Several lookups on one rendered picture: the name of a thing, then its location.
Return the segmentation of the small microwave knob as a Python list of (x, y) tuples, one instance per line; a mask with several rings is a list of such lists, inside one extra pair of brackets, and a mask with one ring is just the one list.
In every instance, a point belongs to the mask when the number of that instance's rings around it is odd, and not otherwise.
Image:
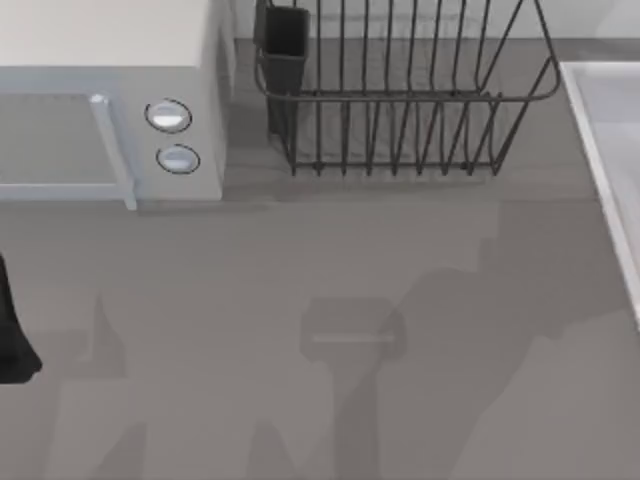
[(190, 175), (201, 164), (199, 154), (183, 144), (161, 148), (156, 152), (155, 158), (157, 164), (172, 175)]

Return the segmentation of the large microwave knob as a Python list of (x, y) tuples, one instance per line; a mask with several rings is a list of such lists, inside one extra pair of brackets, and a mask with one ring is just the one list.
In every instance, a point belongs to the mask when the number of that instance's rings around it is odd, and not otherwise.
[(147, 104), (144, 117), (152, 128), (166, 134), (183, 132), (193, 121), (189, 108), (182, 102), (170, 98)]

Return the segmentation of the black cutlery holder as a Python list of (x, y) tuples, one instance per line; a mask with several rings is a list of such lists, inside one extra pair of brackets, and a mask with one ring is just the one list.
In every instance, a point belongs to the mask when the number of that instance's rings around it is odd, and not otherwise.
[(256, 0), (254, 45), (268, 97), (297, 96), (309, 50), (310, 12)]

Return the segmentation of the microwave oven door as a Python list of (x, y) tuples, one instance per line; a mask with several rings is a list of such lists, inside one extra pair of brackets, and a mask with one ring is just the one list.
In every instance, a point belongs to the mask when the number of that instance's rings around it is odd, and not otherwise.
[(120, 199), (87, 95), (0, 94), (0, 201)]

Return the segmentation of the pale microwave oven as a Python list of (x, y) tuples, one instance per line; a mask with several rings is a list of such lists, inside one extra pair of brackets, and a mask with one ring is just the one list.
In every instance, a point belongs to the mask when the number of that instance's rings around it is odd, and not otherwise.
[[(137, 205), (222, 198), (235, 73), (229, 0), (0, 0), (0, 94), (107, 96)], [(187, 130), (147, 123), (165, 98), (189, 108)], [(174, 144), (199, 154), (195, 172), (157, 164)]]

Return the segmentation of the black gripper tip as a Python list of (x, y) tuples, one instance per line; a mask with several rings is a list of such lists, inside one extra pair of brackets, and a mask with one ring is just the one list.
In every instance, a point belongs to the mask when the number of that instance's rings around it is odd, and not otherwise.
[(42, 367), (20, 325), (6, 263), (0, 254), (0, 385), (28, 383)]

